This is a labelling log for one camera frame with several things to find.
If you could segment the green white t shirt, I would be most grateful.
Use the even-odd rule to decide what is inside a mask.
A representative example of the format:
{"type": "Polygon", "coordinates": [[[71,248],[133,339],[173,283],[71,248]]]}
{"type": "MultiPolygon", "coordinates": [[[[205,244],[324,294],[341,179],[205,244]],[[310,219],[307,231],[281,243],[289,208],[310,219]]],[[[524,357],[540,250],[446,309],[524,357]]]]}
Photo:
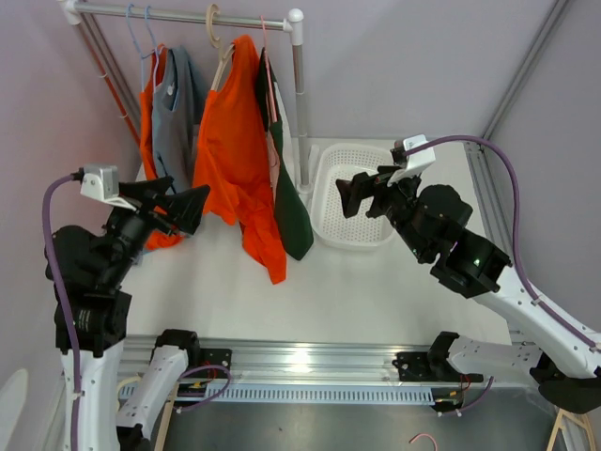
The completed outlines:
{"type": "Polygon", "coordinates": [[[314,235],[307,209],[301,201],[295,185],[293,146],[285,108],[271,63],[270,70],[277,109],[277,121],[273,123],[270,122],[270,103],[267,92],[268,81],[264,51],[262,49],[254,90],[267,139],[274,218],[286,253],[295,260],[300,261],[314,244],[314,235]]]}

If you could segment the grey blue t shirt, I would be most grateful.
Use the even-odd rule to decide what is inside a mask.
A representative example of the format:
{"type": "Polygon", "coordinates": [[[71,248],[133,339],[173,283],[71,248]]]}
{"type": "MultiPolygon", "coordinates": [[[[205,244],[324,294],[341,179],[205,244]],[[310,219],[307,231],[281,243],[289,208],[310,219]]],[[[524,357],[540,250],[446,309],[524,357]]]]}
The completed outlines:
{"type": "Polygon", "coordinates": [[[168,194],[192,187],[194,144],[207,94],[207,84],[185,47],[169,49],[151,115],[152,160],[159,178],[172,179],[168,194]]]}

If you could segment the pink wire hanger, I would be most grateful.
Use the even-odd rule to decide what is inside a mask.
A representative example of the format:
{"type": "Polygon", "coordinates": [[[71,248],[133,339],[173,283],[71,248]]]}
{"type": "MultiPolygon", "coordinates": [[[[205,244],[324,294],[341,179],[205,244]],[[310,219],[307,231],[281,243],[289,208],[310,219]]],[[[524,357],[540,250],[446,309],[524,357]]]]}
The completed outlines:
{"type": "Polygon", "coordinates": [[[267,92],[268,92],[268,99],[269,99],[269,103],[270,103],[270,122],[273,123],[273,122],[277,121],[277,109],[276,109],[276,102],[275,102],[275,97],[274,97],[274,92],[273,92],[273,82],[271,79],[267,28],[266,28],[264,16],[260,15],[259,17],[260,17],[261,29],[262,29],[263,41],[264,41],[263,51],[264,51],[264,62],[265,62],[267,81],[268,81],[267,82],[267,92]]]}

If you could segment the beige wooden hanger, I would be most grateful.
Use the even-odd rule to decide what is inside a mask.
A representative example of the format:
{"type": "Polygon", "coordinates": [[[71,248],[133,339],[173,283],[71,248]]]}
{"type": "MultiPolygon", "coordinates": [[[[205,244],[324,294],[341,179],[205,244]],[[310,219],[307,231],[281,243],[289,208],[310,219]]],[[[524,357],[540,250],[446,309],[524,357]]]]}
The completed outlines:
{"type": "Polygon", "coordinates": [[[210,90],[218,91],[221,80],[225,73],[227,64],[231,61],[232,56],[235,52],[235,45],[230,44],[227,48],[223,47],[222,40],[215,35],[214,32],[214,20],[221,13],[219,7],[216,4],[210,4],[206,10],[206,30],[211,46],[218,52],[218,66],[215,71],[210,90]]]}

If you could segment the light blue wire hanger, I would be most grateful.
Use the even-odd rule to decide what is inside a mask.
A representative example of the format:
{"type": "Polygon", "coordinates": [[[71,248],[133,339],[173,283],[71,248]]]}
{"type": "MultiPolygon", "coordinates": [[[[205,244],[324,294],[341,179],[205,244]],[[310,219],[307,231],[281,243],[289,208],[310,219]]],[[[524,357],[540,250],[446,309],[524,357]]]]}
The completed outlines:
{"type": "Polygon", "coordinates": [[[151,12],[151,6],[146,6],[145,13],[144,13],[144,21],[145,21],[146,31],[149,34],[151,43],[153,45],[152,55],[154,56],[154,63],[152,64],[152,89],[153,89],[153,92],[156,92],[157,85],[158,85],[157,75],[158,75],[158,71],[159,71],[161,52],[160,52],[159,42],[157,41],[157,39],[154,35],[154,32],[150,26],[150,12],[151,12]]]}

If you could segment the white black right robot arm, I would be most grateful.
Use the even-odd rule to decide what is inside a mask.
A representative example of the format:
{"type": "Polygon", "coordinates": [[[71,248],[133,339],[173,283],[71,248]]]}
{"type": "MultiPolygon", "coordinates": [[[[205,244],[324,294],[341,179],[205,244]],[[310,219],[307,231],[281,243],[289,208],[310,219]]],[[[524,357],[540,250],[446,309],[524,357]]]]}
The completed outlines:
{"type": "Polygon", "coordinates": [[[375,175],[337,180],[344,216],[357,215],[363,200],[370,199],[367,217],[386,217],[443,287],[503,316],[532,341],[529,346],[499,345],[442,332],[426,354],[432,378],[495,377],[534,384],[545,400],[571,413],[599,408],[599,334],[561,319],[550,302],[530,299],[510,257],[467,229],[472,208],[453,187],[422,188],[418,176],[389,183],[390,174],[382,166],[375,175]]]}

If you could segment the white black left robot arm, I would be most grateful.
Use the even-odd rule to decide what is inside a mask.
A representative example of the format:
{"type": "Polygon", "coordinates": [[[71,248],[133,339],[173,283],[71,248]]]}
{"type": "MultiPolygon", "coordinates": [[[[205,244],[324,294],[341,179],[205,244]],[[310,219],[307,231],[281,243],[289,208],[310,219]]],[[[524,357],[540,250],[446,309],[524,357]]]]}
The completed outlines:
{"type": "Polygon", "coordinates": [[[132,296],[122,282],[151,235],[199,227],[207,185],[169,194],[171,177],[121,183],[113,167],[88,167],[51,184],[42,202],[46,277],[54,284],[55,345],[66,384],[67,450],[148,450],[173,386],[202,365],[197,333],[168,329],[159,335],[150,367],[133,396],[120,406],[117,373],[132,296]],[[112,206],[104,232],[78,225],[50,226],[54,191],[77,181],[81,193],[112,206]]]}

